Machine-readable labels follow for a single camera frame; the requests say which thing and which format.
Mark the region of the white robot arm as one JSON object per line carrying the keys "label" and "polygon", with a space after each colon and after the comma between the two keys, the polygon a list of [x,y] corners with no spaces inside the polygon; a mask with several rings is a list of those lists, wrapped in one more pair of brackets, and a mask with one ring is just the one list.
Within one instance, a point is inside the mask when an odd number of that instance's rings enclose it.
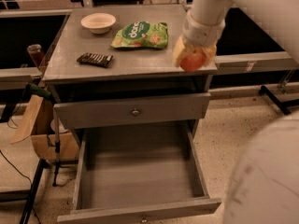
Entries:
{"label": "white robot arm", "polygon": [[[295,60],[299,59],[297,0],[193,0],[175,48],[175,64],[194,71],[196,50],[216,42],[226,9],[239,8],[257,22]],[[244,146],[226,187],[220,221],[191,217],[176,224],[299,224],[299,118],[265,120],[259,109],[249,116],[264,122]]]}

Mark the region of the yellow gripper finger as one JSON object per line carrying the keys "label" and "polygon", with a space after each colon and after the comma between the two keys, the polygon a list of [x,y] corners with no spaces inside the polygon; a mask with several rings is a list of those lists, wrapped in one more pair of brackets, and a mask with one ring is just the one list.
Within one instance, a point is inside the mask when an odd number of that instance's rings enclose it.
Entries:
{"label": "yellow gripper finger", "polygon": [[177,42],[176,45],[174,46],[173,49],[173,64],[176,67],[179,67],[180,61],[182,59],[182,56],[187,52],[191,51],[194,49],[194,46],[189,44],[185,37],[181,35]]}
{"label": "yellow gripper finger", "polygon": [[203,52],[206,55],[206,59],[204,61],[204,66],[208,66],[216,56],[217,52],[217,46],[215,44],[208,46],[208,47],[203,47]]}

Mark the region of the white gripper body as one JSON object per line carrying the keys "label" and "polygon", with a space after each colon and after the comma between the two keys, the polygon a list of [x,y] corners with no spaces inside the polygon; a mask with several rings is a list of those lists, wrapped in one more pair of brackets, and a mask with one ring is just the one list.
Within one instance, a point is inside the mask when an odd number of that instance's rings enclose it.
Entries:
{"label": "white gripper body", "polygon": [[216,25],[204,25],[196,21],[188,11],[182,27],[183,41],[185,44],[199,47],[215,45],[221,38],[224,27],[225,21]]}

